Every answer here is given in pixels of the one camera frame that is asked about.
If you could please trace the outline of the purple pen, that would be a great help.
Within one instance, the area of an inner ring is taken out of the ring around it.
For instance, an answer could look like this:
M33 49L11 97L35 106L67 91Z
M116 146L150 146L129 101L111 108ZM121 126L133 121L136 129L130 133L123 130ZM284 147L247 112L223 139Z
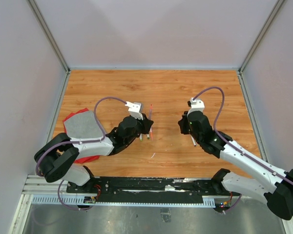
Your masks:
M150 105L150 109L149 109L149 114L148 114L148 119L151 120L151 116L152 116L152 104Z

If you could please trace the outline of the orange highlighter pen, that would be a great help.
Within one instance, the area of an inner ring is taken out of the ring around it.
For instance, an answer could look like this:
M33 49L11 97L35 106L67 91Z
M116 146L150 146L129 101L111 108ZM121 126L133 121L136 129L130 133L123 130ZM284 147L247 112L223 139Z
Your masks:
M150 129L150 138L151 138L151 140L153 140L153 132L152 132L152 128Z

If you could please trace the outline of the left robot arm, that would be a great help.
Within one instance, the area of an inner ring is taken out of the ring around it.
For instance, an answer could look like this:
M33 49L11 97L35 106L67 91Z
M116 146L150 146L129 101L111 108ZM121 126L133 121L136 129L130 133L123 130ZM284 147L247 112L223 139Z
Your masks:
M101 130L93 111L85 108L71 113L63 122L64 132L56 135L34 156L36 173L48 183L67 180L84 193L95 187L90 172L81 164L97 156L113 156L125 150L141 134L148 134L153 120L125 117L110 133Z

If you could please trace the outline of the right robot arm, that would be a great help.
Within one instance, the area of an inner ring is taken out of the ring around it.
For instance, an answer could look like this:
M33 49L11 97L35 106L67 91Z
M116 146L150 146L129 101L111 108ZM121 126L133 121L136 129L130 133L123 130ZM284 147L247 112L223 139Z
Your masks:
M201 111L185 111L178 121L180 131L191 135L208 154L225 160L252 176L239 176L220 169L212 178L211 188L217 195L226 191L252 197L267 205L283 220L293 217L293 169L285 171L246 151L230 136L212 129Z

